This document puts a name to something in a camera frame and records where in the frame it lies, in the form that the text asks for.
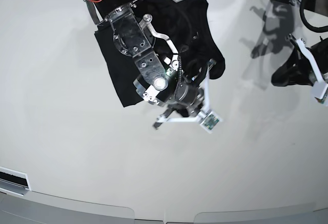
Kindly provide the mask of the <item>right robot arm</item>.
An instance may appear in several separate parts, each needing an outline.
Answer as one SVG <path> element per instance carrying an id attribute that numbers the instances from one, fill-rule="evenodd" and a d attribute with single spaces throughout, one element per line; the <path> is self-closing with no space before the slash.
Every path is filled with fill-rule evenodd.
<path id="1" fill-rule="evenodd" d="M 95 38 L 124 107 L 165 107 L 164 123 L 198 123 L 212 132 L 209 81 L 225 71 L 207 18 L 207 0 L 84 0 Z"/>

